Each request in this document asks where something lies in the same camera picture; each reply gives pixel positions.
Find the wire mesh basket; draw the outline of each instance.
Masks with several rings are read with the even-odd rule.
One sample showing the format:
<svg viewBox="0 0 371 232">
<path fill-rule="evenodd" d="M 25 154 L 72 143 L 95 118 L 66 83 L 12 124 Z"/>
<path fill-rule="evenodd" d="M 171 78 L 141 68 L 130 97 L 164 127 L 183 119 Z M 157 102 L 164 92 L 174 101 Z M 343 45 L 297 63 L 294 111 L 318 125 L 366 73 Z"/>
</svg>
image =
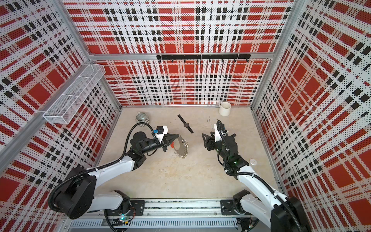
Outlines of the wire mesh basket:
<svg viewBox="0 0 371 232">
<path fill-rule="evenodd" d="M 68 124 L 88 94 L 106 73 L 103 65 L 89 64 L 44 113 L 49 123 Z"/>
</svg>

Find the beige floor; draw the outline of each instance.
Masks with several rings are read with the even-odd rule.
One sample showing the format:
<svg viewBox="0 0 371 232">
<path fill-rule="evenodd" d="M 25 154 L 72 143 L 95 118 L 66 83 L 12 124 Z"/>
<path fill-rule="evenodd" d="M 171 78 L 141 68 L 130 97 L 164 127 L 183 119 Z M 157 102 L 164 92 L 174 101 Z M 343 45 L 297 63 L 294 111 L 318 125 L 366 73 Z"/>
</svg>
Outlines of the beige floor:
<svg viewBox="0 0 371 232">
<path fill-rule="evenodd" d="M 100 165 L 122 154 L 137 112 L 149 115 L 153 128 L 167 125 L 169 133 L 180 133 L 189 143 L 189 153 L 185 159 L 180 159 L 171 147 L 165 153 L 158 150 L 153 156 L 147 157 L 140 168 L 111 179 L 100 186 L 98 192 L 120 190 L 130 198 L 214 198 L 232 197 L 246 189 L 245 185 L 223 172 L 216 151 L 207 151 L 203 145 L 201 134 L 210 134 L 217 120 L 225 124 L 229 134 L 237 135 L 239 154 L 247 162 L 251 158 L 257 160 L 255 171 L 277 188 L 250 108 L 232 108 L 228 117 L 220 116 L 218 108 L 124 108 Z M 190 124 L 193 134 L 183 127 L 178 114 Z M 147 127 L 137 127 L 132 135 L 137 131 L 144 131 L 150 137 Z"/>
</svg>

